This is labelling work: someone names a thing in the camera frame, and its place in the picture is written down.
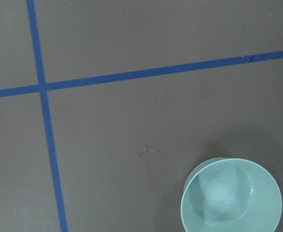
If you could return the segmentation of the light green bowl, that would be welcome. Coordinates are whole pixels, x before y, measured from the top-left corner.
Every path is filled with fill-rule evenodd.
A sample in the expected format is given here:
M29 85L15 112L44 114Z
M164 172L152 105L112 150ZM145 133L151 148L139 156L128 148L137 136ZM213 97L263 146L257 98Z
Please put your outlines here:
M213 158L186 178L180 214L186 232L274 232L282 208L279 186L264 167Z

